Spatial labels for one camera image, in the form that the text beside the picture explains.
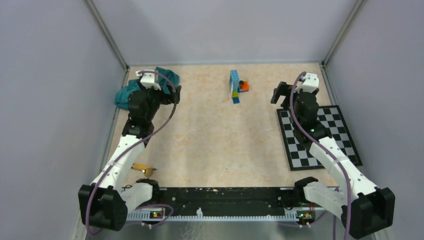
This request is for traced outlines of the teal cloth napkin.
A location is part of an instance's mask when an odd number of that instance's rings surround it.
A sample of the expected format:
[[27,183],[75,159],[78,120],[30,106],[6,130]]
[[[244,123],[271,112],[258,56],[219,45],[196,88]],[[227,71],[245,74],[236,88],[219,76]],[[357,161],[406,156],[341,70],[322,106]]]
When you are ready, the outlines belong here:
[[[170,69],[156,67],[155,71],[166,76],[175,86],[180,83],[180,76]],[[131,79],[128,81],[127,86],[123,87],[115,96],[115,105],[122,110],[129,109],[129,96],[135,91],[139,91],[141,88],[138,85],[138,79]]]

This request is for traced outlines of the colourful toy block house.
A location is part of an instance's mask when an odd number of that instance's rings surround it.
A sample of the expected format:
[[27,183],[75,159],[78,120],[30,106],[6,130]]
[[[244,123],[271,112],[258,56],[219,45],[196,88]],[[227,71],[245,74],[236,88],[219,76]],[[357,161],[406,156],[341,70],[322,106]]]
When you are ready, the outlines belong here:
[[231,70],[229,76],[229,90],[233,104],[239,104],[240,93],[248,92],[250,90],[250,85],[248,81],[243,81],[240,79],[237,70]]

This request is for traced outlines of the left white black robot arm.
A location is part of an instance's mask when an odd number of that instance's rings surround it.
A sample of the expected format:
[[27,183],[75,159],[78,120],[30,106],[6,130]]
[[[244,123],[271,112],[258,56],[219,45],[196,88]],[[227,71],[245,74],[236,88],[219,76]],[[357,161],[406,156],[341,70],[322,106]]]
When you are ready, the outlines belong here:
[[128,214],[145,203],[154,207],[160,202],[158,183],[142,180],[130,189],[121,191],[136,158],[145,150],[150,138],[163,126],[155,128],[152,120],[161,105],[173,105],[175,112],[180,102],[181,85],[166,85],[163,89],[141,86],[128,96],[128,119],[123,127],[118,146],[101,173],[89,185],[78,191],[81,222],[91,227],[119,231]]

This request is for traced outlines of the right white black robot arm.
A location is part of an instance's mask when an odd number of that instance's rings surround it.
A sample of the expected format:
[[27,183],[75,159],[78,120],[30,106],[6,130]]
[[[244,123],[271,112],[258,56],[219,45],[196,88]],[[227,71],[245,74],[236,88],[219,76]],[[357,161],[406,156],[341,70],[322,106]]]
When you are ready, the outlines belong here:
[[299,206],[317,204],[340,219],[345,234],[361,239],[392,226],[395,194],[380,188],[355,166],[355,149],[336,110],[321,108],[318,86],[281,82],[273,91],[271,103],[284,97],[280,124],[288,158],[294,164],[316,160],[336,180],[331,190],[314,177],[294,184],[293,200]]

